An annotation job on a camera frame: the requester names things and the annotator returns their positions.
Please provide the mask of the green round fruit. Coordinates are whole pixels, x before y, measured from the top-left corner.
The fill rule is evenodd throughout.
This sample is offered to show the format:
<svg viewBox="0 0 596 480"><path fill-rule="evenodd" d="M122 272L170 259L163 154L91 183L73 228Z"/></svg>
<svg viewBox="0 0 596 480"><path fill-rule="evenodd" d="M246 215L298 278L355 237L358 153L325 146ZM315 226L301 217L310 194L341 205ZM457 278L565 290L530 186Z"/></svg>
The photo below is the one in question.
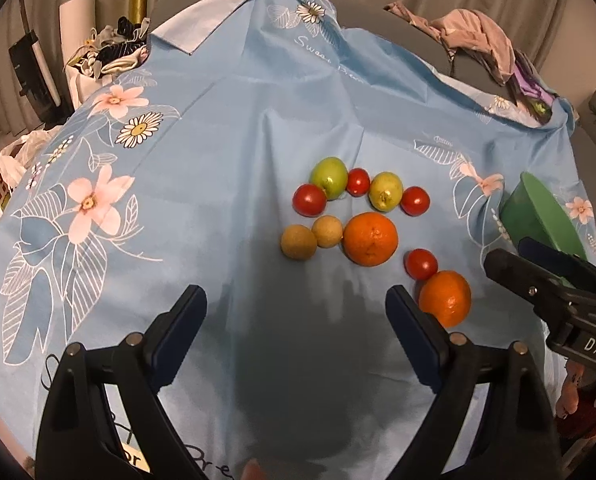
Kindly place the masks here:
<svg viewBox="0 0 596 480"><path fill-rule="evenodd" d="M338 157L326 157L316 164L310 174L310 183L320 188L327 200L337 200L348 184L348 169Z"/></svg>

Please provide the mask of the clutter pile of clothes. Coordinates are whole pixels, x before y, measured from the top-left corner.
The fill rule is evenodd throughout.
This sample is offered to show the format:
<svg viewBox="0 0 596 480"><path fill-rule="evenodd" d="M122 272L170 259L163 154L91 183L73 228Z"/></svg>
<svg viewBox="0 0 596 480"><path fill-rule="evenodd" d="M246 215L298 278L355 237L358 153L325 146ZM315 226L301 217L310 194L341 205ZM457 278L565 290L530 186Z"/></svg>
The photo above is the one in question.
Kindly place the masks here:
<svg viewBox="0 0 596 480"><path fill-rule="evenodd" d="M134 70L147 60L149 28L149 18L134 24L121 16L116 26L91 29L89 38L71 52L64 64L74 108L120 74Z"/></svg>

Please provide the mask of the pink crumpled garment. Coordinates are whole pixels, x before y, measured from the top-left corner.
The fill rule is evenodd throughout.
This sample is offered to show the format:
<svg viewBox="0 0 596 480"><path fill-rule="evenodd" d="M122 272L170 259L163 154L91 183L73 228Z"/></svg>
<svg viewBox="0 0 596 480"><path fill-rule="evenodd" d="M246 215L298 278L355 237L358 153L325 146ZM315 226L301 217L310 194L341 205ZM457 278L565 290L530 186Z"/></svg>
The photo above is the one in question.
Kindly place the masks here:
<svg viewBox="0 0 596 480"><path fill-rule="evenodd" d="M439 42L450 58L454 58L458 50L465 51L485 66L501 86L514 75L514 46L503 28L485 13L454 9L441 18L429 21L398 1L389 3L385 10Z"/></svg>

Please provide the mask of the white plastic bag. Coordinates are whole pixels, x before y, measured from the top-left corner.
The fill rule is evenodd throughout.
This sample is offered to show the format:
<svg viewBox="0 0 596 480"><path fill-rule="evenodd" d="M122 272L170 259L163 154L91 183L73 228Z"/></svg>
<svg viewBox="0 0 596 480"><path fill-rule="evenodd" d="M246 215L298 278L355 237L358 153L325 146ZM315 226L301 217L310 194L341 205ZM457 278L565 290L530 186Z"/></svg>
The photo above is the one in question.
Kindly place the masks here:
<svg viewBox="0 0 596 480"><path fill-rule="evenodd" d="M61 128L56 126L50 130L33 130L2 148L0 151L0 218L10 200L10 194L25 177L36 156Z"/></svg>

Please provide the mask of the purple folded clothes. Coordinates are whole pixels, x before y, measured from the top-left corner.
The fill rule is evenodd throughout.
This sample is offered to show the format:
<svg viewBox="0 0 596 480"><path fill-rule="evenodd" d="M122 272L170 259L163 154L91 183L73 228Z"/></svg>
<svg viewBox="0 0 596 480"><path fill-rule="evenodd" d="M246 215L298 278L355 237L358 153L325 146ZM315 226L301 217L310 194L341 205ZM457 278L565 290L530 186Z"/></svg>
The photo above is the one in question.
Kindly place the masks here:
<svg viewBox="0 0 596 480"><path fill-rule="evenodd" d="M526 107L542 124L550 121L557 95L544 84L529 58L519 50L514 51L514 69L507 84L518 106Z"/></svg>

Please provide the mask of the large orange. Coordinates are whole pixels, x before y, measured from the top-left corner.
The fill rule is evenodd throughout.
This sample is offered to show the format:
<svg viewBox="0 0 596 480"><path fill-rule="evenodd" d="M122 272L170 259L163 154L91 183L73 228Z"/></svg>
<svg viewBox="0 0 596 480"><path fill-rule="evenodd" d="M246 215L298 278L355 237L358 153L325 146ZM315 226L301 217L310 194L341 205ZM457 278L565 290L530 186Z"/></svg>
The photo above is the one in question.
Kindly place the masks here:
<svg viewBox="0 0 596 480"><path fill-rule="evenodd" d="M359 266L380 266L393 256L398 246L394 223L377 212L356 214L343 230L343 251Z"/></svg>

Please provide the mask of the small orange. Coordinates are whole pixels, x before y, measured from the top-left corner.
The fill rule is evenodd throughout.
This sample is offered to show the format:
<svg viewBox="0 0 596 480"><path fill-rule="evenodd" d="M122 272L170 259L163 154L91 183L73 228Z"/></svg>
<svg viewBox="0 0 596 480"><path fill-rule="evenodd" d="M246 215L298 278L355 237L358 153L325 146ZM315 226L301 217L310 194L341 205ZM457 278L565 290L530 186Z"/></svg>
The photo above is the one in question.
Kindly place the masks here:
<svg viewBox="0 0 596 480"><path fill-rule="evenodd" d="M418 307L432 314L444 328L452 328L465 321L471 301L471 288L462 274L445 270L435 273L421 287Z"/></svg>

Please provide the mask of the blue floral cloth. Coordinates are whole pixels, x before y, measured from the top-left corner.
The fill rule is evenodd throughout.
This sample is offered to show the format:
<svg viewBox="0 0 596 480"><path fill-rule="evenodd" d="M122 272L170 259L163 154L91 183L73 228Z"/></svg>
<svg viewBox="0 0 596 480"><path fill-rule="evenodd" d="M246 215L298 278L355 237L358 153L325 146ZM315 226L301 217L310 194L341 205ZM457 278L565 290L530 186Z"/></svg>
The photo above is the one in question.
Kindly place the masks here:
<svg viewBox="0 0 596 480"><path fill-rule="evenodd" d="M0 220L0 434L36 452L48 375L67 344L118 344L191 284L208 314L160 400L212 479L255 458L277 479L380 479L432 401L387 321L408 285L339 248L281 253L296 188L328 156L391 171L431 198L391 211L401 252L424 247L467 280L464 332L522 340L555 398L564 361L532 309L490 281L499 214L538 177L596 260L592 207L558 99L540 124L392 42L343 28L328 0L206 0L150 37L137 70L60 129Z"/></svg>

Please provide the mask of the tan longan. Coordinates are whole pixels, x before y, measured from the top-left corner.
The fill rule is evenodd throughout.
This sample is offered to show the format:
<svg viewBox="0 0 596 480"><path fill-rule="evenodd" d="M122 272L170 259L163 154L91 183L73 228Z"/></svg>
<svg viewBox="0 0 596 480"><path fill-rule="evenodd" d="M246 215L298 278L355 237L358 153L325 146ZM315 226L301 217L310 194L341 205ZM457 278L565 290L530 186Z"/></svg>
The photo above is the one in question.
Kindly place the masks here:
<svg viewBox="0 0 596 480"><path fill-rule="evenodd" d="M334 216L322 216L317 218L312 226L317 246L320 248L332 248L338 245L343 237L343 225Z"/></svg>
<svg viewBox="0 0 596 480"><path fill-rule="evenodd" d="M306 226L292 224L281 234L281 252L289 259L304 261L314 256L317 240Z"/></svg>

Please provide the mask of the yellow-green fruit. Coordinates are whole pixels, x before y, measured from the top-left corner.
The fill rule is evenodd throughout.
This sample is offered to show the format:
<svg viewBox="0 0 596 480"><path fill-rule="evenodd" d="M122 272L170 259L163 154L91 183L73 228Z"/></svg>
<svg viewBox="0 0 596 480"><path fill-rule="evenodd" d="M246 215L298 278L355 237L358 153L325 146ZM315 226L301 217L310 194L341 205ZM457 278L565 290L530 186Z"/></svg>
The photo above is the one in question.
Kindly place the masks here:
<svg viewBox="0 0 596 480"><path fill-rule="evenodd" d="M369 201L381 212L389 212L401 202L404 192L401 179L390 171L383 171L371 180Z"/></svg>

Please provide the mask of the black device on stand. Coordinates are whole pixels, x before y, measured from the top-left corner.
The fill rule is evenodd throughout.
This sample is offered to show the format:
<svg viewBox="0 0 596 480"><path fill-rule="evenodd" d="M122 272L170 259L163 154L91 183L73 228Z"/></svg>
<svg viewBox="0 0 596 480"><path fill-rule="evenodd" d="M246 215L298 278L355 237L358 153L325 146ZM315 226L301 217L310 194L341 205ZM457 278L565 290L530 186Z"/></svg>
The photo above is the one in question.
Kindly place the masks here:
<svg viewBox="0 0 596 480"><path fill-rule="evenodd" d="M40 40L30 27L25 0L18 3L24 36L8 49L8 54L20 84L19 94L28 99L41 122L55 125L62 117L62 98Z"/></svg>

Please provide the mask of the green bowl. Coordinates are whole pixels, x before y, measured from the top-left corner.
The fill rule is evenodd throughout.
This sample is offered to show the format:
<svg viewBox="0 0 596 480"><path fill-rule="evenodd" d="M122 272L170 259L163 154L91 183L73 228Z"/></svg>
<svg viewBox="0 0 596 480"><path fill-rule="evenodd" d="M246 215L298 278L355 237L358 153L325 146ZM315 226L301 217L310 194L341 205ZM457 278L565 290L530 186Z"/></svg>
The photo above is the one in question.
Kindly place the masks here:
<svg viewBox="0 0 596 480"><path fill-rule="evenodd" d="M532 238L558 252L586 260L572 221L546 185L528 171L520 174L514 191L500 208L500 221L516 248L524 238Z"/></svg>

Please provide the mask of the red tomato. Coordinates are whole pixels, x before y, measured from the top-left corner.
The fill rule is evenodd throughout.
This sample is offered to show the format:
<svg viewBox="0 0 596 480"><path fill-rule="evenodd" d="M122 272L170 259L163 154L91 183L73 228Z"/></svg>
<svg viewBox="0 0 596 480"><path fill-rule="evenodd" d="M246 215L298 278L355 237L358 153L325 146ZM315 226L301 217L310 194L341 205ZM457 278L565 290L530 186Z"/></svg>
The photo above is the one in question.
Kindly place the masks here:
<svg viewBox="0 0 596 480"><path fill-rule="evenodd" d="M407 274L415 281L427 281L438 272L437 258L424 248L416 248L407 253L404 259Z"/></svg>
<svg viewBox="0 0 596 480"><path fill-rule="evenodd" d="M400 206L411 217L424 214L430 207L430 197L420 186L406 188L401 197Z"/></svg>
<svg viewBox="0 0 596 480"><path fill-rule="evenodd" d="M326 208L327 196L317 185L304 183L292 196L292 207L301 216L318 217Z"/></svg>
<svg viewBox="0 0 596 480"><path fill-rule="evenodd" d="M353 168L348 173L347 192L353 197L361 197L371 188L371 177L363 168Z"/></svg>

